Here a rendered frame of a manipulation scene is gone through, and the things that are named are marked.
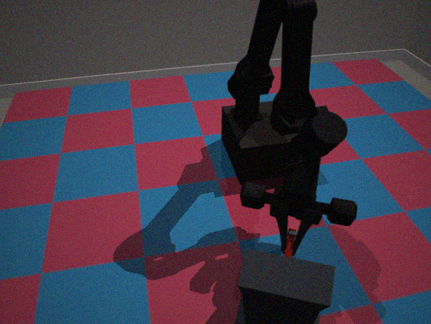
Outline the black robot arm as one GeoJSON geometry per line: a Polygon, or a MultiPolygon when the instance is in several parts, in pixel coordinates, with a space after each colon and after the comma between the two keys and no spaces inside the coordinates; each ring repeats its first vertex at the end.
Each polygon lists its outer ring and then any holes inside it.
{"type": "MultiPolygon", "coordinates": [[[[315,106],[309,93],[315,0],[260,0],[247,56],[227,81],[236,100],[231,108],[237,123],[263,120],[261,94],[268,94],[275,79],[270,58],[282,23],[281,87],[273,99],[270,123],[291,139],[288,161],[304,159],[320,167],[321,157],[345,140],[348,126],[327,106],[315,106]]],[[[288,162],[287,161],[287,162],[288,162]]]]}

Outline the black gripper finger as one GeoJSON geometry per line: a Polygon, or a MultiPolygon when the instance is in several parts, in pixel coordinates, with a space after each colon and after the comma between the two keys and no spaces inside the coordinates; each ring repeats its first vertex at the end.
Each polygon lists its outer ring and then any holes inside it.
{"type": "Polygon", "coordinates": [[[282,242],[282,253],[285,253],[288,242],[288,206],[271,204],[270,215],[275,217],[279,225],[279,232],[282,242]]]}
{"type": "Polygon", "coordinates": [[[299,244],[302,241],[302,238],[307,232],[308,228],[312,224],[319,224],[322,217],[323,217],[322,213],[318,213],[310,210],[304,210],[302,219],[299,225],[299,229],[297,231],[296,238],[294,240],[292,256],[294,256],[294,254],[296,253],[296,250],[299,247],[299,244]]]}

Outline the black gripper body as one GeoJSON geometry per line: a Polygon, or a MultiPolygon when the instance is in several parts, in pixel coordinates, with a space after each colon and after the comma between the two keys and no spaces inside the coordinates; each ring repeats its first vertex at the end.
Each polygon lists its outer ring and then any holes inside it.
{"type": "Polygon", "coordinates": [[[315,201],[319,169],[312,161],[290,160],[281,195],[266,192],[266,185],[246,182],[240,193],[242,206],[260,210],[265,204],[279,204],[295,210],[322,213],[333,224],[350,226],[357,217],[355,202],[339,198],[332,198],[330,204],[315,201]]]}

